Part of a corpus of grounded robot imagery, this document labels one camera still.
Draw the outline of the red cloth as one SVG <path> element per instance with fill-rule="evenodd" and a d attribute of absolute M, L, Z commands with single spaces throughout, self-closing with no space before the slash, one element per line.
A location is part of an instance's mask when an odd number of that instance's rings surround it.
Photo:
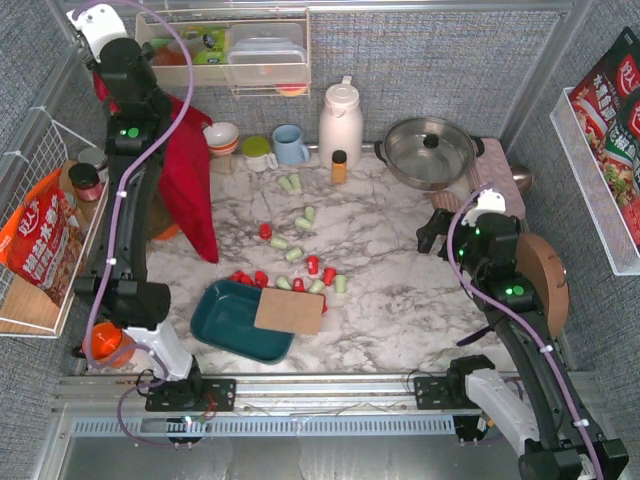
<path fill-rule="evenodd" d="M 168 140 L 159 180 L 163 201 L 195 251 L 209 262 L 219 261 L 210 198 L 210 153 L 203 133 L 213 120 L 189 107 Z"/>

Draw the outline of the brown cardboard sheet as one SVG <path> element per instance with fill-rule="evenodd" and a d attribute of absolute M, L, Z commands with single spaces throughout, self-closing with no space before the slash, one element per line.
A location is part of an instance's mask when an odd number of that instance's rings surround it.
<path fill-rule="evenodd" d="M 254 326 L 297 335 L 317 335 L 323 306 L 321 295 L 265 288 L 261 290 Z"/>

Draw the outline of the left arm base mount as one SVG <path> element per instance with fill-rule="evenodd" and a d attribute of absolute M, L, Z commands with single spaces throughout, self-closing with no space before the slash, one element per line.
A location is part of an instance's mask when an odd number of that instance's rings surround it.
<path fill-rule="evenodd" d="M 199 382 L 166 382 L 146 393 L 149 412 L 230 412 L 234 409 L 236 380 L 213 378 Z"/>

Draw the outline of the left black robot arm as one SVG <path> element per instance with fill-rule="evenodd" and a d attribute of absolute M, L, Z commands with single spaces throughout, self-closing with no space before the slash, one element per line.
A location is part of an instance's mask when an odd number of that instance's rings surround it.
<path fill-rule="evenodd" d="M 154 381 L 142 387 L 153 408 L 186 409 L 203 395 L 201 373 L 167 320 L 167 285 L 147 279 L 146 234 L 167 142 L 181 121 L 157 84 L 150 50 L 130 38 L 110 40 L 94 71 L 116 105 L 107 122 L 108 200 L 99 250 L 77 296 L 121 328 L 154 361 Z"/>

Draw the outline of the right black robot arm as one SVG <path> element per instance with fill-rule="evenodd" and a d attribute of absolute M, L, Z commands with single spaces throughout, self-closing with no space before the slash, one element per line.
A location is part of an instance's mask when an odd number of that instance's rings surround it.
<path fill-rule="evenodd" d="M 505 345 L 528 396 L 521 400 L 487 358 L 475 356 L 451 363 L 452 397 L 471 401 L 497 424 L 523 479 L 620 478 L 628 451 L 584 406 L 555 349 L 537 288 L 517 269 L 519 219 L 491 212 L 466 225 L 438 208 L 416 232 L 419 252 L 430 252 L 440 235 L 446 238 L 440 257 Z"/>

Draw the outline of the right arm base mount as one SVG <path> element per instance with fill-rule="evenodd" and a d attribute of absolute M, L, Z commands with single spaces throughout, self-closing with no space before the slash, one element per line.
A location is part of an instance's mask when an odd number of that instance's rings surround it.
<path fill-rule="evenodd" d="M 455 393 L 445 377 L 420 375 L 413 378 L 419 410 L 478 410 L 464 394 Z"/>

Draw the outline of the teal storage basket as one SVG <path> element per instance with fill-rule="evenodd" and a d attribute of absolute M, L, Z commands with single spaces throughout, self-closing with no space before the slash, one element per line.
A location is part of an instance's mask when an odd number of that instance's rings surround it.
<path fill-rule="evenodd" d="M 254 326 L 261 290 L 219 280 L 202 295 L 191 318 L 191 333 L 201 343 L 264 364 L 280 362 L 294 339 L 292 333 Z"/>

